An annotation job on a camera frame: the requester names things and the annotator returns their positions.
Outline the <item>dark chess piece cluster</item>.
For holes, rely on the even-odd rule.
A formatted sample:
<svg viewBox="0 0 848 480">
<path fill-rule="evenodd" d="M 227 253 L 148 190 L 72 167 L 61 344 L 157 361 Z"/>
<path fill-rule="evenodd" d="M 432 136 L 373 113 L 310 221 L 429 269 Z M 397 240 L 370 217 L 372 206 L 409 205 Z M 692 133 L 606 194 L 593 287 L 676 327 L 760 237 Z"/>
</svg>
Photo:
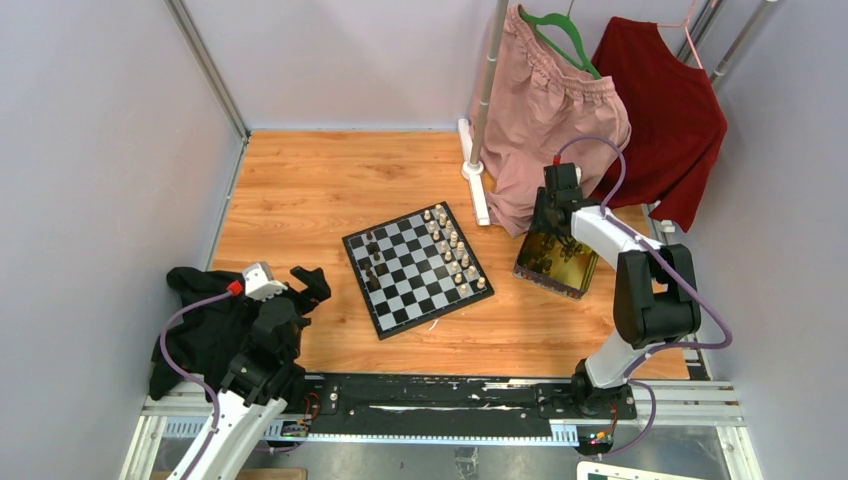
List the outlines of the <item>dark chess piece cluster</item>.
<svg viewBox="0 0 848 480">
<path fill-rule="evenodd" d="M 370 290 L 376 290 L 381 287 L 381 278 L 387 274 L 388 270 L 386 264 L 383 262 L 382 251 L 372 230 L 367 231 L 365 234 L 365 248 L 367 259 L 363 265 L 367 285 Z"/>
</svg>

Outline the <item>yellow transparent piece tray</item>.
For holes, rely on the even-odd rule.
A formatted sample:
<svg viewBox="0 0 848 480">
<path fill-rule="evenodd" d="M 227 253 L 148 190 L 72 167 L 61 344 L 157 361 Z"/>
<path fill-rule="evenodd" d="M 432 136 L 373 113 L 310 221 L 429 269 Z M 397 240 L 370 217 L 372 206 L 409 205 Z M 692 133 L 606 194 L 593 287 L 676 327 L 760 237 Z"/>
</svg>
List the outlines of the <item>yellow transparent piece tray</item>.
<svg viewBox="0 0 848 480">
<path fill-rule="evenodd" d="M 589 291 L 599 256 L 572 237 L 528 231 L 513 275 L 547 291 L 581 300 Z"/>
</svg>

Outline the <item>black white chess board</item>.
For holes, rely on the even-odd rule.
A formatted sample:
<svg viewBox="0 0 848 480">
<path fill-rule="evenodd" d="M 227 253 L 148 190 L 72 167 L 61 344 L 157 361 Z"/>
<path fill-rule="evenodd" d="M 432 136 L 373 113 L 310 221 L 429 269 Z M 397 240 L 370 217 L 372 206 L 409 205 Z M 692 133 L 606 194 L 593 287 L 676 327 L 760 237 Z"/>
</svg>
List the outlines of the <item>black white chess board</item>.
<svg viewBox="0 0 848 480">
<path fill-rule="evenodd" d="M 434 277 L 429 279 L 429 285 L 425 284 L 420 276 L 425 263 L 416 264 L 417 260 L 424 259 L 424 255 L 420 253 L 419 233 L 416 231 L 421 221 L 416 220 L 416 217 L 425 208 L 342 238 L 368 314 L 381 340 L 437 320 L 495 294 L 491 284 L 493 292 L 490 294 L 448 303 Z M 365 234 L 369 230 L 376 236 L 388 270 L 381 278 L 381 287 L 376 290 L 369 289 L 363 265 L 367 259 Z"/>
</svg>

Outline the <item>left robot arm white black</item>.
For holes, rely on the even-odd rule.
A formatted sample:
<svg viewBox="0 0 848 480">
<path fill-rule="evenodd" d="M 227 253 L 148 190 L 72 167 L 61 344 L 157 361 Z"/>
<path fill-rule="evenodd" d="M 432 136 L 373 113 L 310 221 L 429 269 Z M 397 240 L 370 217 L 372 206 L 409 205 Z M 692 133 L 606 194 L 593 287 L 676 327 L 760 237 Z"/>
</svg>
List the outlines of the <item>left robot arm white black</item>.
<svg viewBox="0 0 848 480">
<path fill-rule="evenodd" d="M 258 306 L 242 346 L 234 354 L 218 389 L 180 367 L 167 350 L 167 333 L 159 337 L 168 366 L 209 396 L 212 411 L 179 464 L 173 479 L 234 479 L 258 448 L 271 423 L 282 413 L 299 413 L 307 435 L 323 404 L 308 390 L 306 371 L 297 364 L 308 313 L 331 296 L 323 269 L 296 266 L 291 275 L 303 284 L 295 290 L 276 280 L 265 262 L 255 263 L 219 294 L 193 302 L 174 319 L 229 299 L 248 299 Z"/>
</svg>

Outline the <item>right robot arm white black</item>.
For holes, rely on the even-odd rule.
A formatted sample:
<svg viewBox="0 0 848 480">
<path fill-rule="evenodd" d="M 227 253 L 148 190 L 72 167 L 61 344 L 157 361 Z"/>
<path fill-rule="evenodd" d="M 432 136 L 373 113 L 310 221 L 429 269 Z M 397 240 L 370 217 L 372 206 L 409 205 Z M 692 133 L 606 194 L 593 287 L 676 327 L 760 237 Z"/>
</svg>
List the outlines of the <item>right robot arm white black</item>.
<svg viewBox="0 0 848 480">
<path fill-rule="evenodd" d="M 645 237 L 609 209 L 585 199 L 572 163 L 545 167 L 531 226 L 588 245 L 616 272 L 615 330 L 578 363 L 571 379 L 573 408 L 584 417 L 596 417 L 620 398 L 630 374 L 652 348 L 700 328 L 691 251 Z"/>
</svg>

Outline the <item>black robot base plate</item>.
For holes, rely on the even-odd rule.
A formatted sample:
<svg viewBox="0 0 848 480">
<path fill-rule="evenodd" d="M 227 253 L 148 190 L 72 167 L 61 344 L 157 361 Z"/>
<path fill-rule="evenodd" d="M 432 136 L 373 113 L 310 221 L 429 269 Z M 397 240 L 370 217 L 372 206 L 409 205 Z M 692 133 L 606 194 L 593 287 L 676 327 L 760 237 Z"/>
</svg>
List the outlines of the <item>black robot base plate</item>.
<svg viewBox="0 0 848 480">
<path fill-rule="evenodd" d="M 560 378 L 313 374 L 273 433 L 302 415 L 314 441 L 566 446 L 611 450 L 636 418 L 630 387 L 590 393 Z"/>
</svg>

